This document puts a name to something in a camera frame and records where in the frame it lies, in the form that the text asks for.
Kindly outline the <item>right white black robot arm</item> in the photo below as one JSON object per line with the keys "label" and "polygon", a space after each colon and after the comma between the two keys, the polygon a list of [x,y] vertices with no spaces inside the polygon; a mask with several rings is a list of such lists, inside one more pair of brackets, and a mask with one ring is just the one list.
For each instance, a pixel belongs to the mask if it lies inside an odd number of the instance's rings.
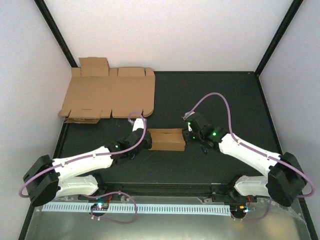
{"label": "right white black robot arm", "polygon": [[286,152],[283,155],[264,150],[222,127],[213,127],[202,114],[187,113],[183,116],[187,128],[182,134],[187,144],[199,143],[201,150],[209,150],[231,156],[254,168],[260,176],[238,176],[228,187],[228,198],[234,202],[246,196],[270,197],[283,207],[290,207],[298,198],[307,180],[297,158]]}

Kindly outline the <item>brown cardboard box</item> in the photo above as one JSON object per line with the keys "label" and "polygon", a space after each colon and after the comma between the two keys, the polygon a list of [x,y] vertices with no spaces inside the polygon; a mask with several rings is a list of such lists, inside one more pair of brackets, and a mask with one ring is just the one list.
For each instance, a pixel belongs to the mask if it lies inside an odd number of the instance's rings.
{"label": "brown cardboard box", "polygon": [[148,132],[152,139],[150,151],[185,151],[182,128],[149,128]]}

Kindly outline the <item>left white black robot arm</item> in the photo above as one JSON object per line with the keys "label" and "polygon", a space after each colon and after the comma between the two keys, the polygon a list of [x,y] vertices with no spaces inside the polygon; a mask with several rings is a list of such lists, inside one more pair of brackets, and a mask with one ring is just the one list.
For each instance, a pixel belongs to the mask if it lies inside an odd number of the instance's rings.
{"label": "left white black robot arm", "polygon": [[87,153],[55,159],[43,155],[23,176],[27,198],[34,207],[70,195],[92,195],[101,200],[108,188],[91,172],[125,164],[151,147],[151,134],[138,128],[127,137]]}

